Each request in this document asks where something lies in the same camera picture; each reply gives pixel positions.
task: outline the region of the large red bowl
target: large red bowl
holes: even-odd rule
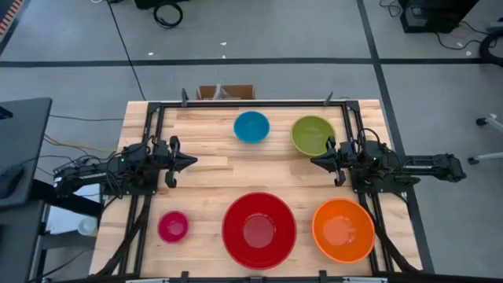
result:
[[[296,242],[296,221],[283,200],[249,193],[230,205],[223,219],[227,252],[240,265],[265,270],[283,262]]]

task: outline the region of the cardboard box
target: cardboard box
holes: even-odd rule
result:
[[[222,89],[231,97],[226,98],[230,100],[243,99],[243,100],[254,100],[255,99],[255,88],[253,85],[234,85],[227,86],[221,85]],[[197,100],[212,100],[215,95],[217,86],[199,86],[197,90],[196,99]]]

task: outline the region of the green bowl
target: green bowl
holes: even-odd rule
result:
[[[318,116],[304,116],[292,127],[291,137],[296,148],[308,156],[320,156],[327,152],[327,139],[335,137],[332,125]]]

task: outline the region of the small pink bowl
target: small pink bowl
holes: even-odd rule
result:
[[[179,242],[189,230],[189,220],[180,211],[170,211],[163,215],[157,226],[159,237],[168,244]]]

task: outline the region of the blue bowl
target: blue bowl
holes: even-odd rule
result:
[[[257,143],[269,134],[269,120],[262,113],[248,111],[234,121],[234,134],[246,143]]]

